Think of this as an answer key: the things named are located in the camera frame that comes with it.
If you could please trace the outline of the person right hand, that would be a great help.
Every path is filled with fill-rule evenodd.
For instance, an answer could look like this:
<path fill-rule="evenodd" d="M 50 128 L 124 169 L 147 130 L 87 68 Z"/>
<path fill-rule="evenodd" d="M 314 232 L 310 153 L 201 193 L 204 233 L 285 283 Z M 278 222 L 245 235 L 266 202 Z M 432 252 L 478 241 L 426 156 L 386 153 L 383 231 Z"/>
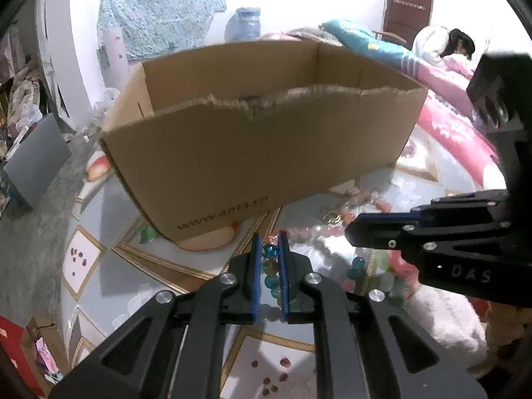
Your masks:
<path fill-rule="evenodd" d="M 531 363 L 531 309 L 489 302 L 488 356 L 512 370 Z"/>

